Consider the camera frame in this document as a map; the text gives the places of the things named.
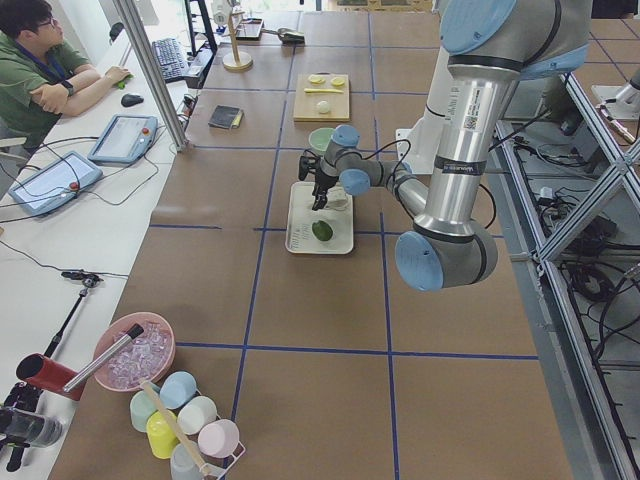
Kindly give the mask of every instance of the aluminum pole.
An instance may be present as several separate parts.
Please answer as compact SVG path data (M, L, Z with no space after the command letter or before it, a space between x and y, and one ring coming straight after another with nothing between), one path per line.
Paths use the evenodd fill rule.
M153 98L160 109L164 123L176 145L178 151L182 151L187 145L187 137L184 134L182 124L178 120L169 90L164 82L160 67L155 59L151 44L144 30L142 20L133 0L113 0L113 3L122 19L124 29L129 36L129 41L136 52L144 76L149 83Z

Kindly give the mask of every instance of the wooden cutting board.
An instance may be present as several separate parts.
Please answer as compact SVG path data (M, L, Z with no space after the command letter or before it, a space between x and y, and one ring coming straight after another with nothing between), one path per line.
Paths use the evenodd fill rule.
M344 80L342 85L332 84L332 80ZM307 93L305 89L331 89L342 93ZM318 102L329 103L329 112L320 113ZM300 74L296 84L296 98L293 104L293 119L297 122L348 122L349 112L349 76L343 73Z

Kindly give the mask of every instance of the white desk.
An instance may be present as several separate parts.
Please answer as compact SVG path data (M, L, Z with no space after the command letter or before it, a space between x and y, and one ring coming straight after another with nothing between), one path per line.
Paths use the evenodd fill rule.
M129 41L122 34L106 58L97 66L104 73L111 65L120 63L129 49ZM48 135L46 142L78 137L98 136L116 113L155 115L162 118L144 79L142 70L131 50L125 65L134 74L124 90L112 90L98 105L77 118L62 118ZM178 106L187 92L184 82L169 85L174 104ZM143 95L144 103L125 109L120 105L124 93ZM60 154L76 150L86 154L92 141L56 144ZM155 207L173 163L175 147L168 133L162 133L147 158L156 164L158 174L140 188L121 206L110 206L99 198L82 194L60 211L42 219L0 224L5 232L0 237L9 245L25 251L45 264L61 268L82 268L88 271L128 274L147 230L149 216ZM40 150L30 164L48 165L55 157L46 149ZM120 167L102 167L105 175ZM112 202L125 198L136 186L155 171L144 159L112 177L102 180L91 190ZM21 179L31 175L25 171ZM5 196L0 205L13 201ZM18 206L0 209L0 221L27 216ZM59 330L82 285L66 280L59 272L41 268L24 256L0 245L0 305L2 326L0 335L0 401L4 400L16 383L15 369L25 356L43 353ZM125 286L125 279L103 276L103 282L90 290L69 324L63 340L53 358L68 367L79 370L93 355L94 346L110 323L117 302ZM39 410L45 415L59 418L65 425L71 422L75 402L44 392ZM62 441L45 449L27 449L23 466L17 473L8 473L6 463L10 448L0 454L0 480L43 480L62 446Z

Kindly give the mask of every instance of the white ball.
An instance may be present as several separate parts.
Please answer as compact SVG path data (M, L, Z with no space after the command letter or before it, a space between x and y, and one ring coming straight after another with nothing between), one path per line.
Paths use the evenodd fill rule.
M329 105L329 102L326 100L318 102L316 108L318 109L318 113L329 113L331 111L331 105Z

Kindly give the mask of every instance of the white tray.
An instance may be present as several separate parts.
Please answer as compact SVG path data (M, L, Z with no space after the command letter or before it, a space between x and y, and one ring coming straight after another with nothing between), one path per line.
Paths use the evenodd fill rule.
M285 247L291 253L343 255L353 250L353 198L340 185L329 190L327 206L313 211L313 182L291 185L289 218ZM332 230L331 240L321 242L311 231L318 220L327 222Z

